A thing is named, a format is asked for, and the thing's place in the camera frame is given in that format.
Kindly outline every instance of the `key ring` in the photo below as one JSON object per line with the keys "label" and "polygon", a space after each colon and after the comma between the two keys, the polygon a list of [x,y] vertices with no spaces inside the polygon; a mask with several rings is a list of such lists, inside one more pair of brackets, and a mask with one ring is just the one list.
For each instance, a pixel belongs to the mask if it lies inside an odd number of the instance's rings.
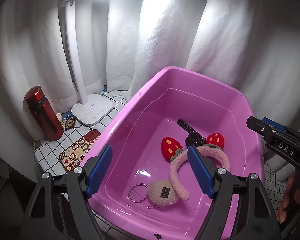
{"label": "key ring", "polygon": [[145,201],[146,198],[148,197],[148,196],[146,195],[146,197],[145,197],[144,199],[141,199],[140,201],[134,201],[134,200],[131,199],[130,194],[131,194],[132,190],[133,190],[135,187],[138,187],[138,186],[143,186],[143,187],[148,188],[148,186],[147,186],[146,184],[143,184],[143,183],[139,183],[139,184],[134,185],[134,186],[130,189],[130,191],[129,191],[129,193],[128,193],[128,198],[129,198],[133,203],[141,203],[141,202]]}

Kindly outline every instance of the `blue rubber pad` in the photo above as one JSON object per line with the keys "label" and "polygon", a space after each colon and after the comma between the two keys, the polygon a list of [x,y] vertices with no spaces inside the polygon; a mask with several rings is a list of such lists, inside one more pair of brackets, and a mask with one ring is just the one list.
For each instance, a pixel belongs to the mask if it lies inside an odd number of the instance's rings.
{"label": "blue rubber pad", "polygon": [[90,198],[93,194],[97,193],[100,185],[105,177],[105,174],[112,161],[112,147],[109,145],[102,153],[99,161],[92,170],[88,178],[88,188],[86,190],[87,196]]}
{"label": "blue rubber pad", "polygon": [[277,128],[278,130],[281,130],[283,132],[286,131],[283,125],[281,125],[281,124],[279,124],[279,123],[277,123],[275,121],[272,121],[269,118],[264,117],[264,118],[261,119],[261,121],[262,122],[266,122],[269,125],[272,125],[273,127]]}
{"label": "blue rubber pad", "polygon": [[197,178],[202,193],[208,195],[209,198],[213,198],[215,192],[213,190],[212,178],[206,166],[204,166],[200,156],[192,146],[188,148],[188,161],[195,177]]}

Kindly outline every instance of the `checkered pattern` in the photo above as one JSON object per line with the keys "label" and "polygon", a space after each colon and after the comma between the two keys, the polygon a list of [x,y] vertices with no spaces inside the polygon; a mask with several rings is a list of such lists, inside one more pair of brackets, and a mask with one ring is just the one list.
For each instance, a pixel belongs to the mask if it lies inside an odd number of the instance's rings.
{"label": "checkered pattern", "polygon": [[[41,140],[42,146],[35,150],[34,156],[39,162],[44,171],[50,172],[52,175],[63,175],[65,170],[62,164],[59,162],[59,155],[61,152],[70,147],[80,137],[84,136],[92,129],[97,129],[101,133],[119,113],[119,111],[127,103],[124,96],[125,91],[112,91],[108,93],[102,92],[101,95],[110,99],[113,102],[114,108],[109,114],[107,114],[100,122],[95,124],[92,128],[85,125],[81,125],[76,121],[75,128],[71,128],[65,131],[63,136],[58,141],[46,141]],[[271,173],[269,165],[265,162],[265,188],[270,196],[274,209],[280,206],[282,196],[286,188],[286,182],[279,182],[274,173]],[[100,226],[100,228],[108,235],[114,237],[117,240],[143,240],[138,236],[134,236],[123,229],[116,227],[103,217],[92,211],[94,217]]]}

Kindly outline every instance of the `metal bolt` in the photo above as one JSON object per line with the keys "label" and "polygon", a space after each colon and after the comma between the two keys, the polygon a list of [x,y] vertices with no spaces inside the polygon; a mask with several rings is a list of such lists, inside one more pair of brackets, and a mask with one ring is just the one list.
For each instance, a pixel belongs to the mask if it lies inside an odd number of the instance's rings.
{"label": "metal bolt", "polygon": [[250,177],[251,177],[251,179],[257,179],[258,175],[255,173],[251,173]]}
{"label": "metal bolt", "polygon": [[47,179],[47,178],[49,178],[49,176],[50,176],[50,173],[48,173],[48,172],[45,172],[44,174],[42,174],[42,178],[43,179]]}
{"label": "metal bolt", "polygon": [[227,172],[227,171],[226,171],[226,169],[224,169],[224,168],[219,168],[219,169],[218,169],[218,173],[219,173],[219,174],[226,174],[226,172]]}
{"label": "metal bolt", "polygon": [[82,168],[81,167],[74,168],[74,173],[81,173],[81,172],[82,172]]}

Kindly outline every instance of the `purple tub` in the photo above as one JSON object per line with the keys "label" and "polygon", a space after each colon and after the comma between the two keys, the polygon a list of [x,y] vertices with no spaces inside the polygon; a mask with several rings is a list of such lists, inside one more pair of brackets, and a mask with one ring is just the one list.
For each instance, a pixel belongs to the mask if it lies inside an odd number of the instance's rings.
{"label": "purple tub", "polygon": [[[98,155],[106,143],[112,146],[112,163],[98,193],[89,200],[91,208],[147,240],[157,240],[154,234],[164,240],[194,239],[211,200],[202,194],[188,162],[180,167],[178,177],[190,193],[189,201],[180,199],[171,206],[152,208],[149,199],[133,203],[128,192],[138,183],[169,179],[169,163],[160,147],[162,139],[170,136],[186,148],[187,132],[177,125],[179,118],[204,137],[221,133],[231,173],[247,176],[255,172],[264,182],[261,143],[246,125],[251,115],[249,102],[238,90],[189,70],[164,68],[119,112],[81,163]],[[145,193],[144,187],[136,187],[131,198],[140,200]],[[223,238],[231,234],[237,203],[235,195]]]}

